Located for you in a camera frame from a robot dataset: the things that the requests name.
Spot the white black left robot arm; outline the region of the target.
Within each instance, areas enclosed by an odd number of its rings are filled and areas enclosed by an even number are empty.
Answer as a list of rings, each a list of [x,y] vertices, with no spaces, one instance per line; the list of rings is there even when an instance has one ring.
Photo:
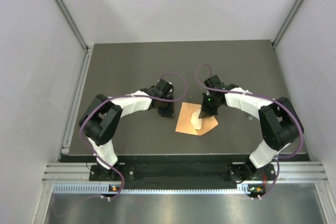
[[[96,156],[97,164],[91,168],[95,180],[114,180],[119,174],[112,138],[120,119],[150,109],[156,109],[162,117],[173,118],[173,91],[170,82],[160,79],[149,89],[140,89],[118,98],[109,98],[103,94],[94,98],[80,119],[79,126]]]

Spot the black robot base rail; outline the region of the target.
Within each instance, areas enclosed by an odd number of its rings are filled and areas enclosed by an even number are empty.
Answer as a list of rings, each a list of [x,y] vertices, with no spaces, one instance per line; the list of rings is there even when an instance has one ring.
[[[118,163],[115,168],[124,176],[126,186],[179,185],[214,182],[240,184],[248,180],[268,182],[275,178],[272,164],[256,171],[246,164],[233,163]]]

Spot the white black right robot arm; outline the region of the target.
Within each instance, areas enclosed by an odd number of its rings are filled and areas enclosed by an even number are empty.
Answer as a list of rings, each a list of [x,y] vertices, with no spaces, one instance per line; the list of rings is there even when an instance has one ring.
[[[238,182],[248,178],[258,179],[264,174],[265,167],[283,149],[296,139],[303,139],[304,128],[288,98],[272,99],[253,94],[235,84],[225,85],[217,75],[206,79],[204,86],[207,91],[203,93],[199,119],[216,116],[218,108],[225,105],[259,120],[261,143],[241,167],[230,170],[231,175],[237,178]]]

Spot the cream paper letter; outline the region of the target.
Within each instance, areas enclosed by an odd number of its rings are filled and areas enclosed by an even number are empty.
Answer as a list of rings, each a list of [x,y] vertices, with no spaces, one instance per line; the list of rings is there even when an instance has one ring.
[[[196,110],[192,113],[190,122],[195,130],[201,130],[202,128],[202,119],[199,117],[201,114],[201,109]]]

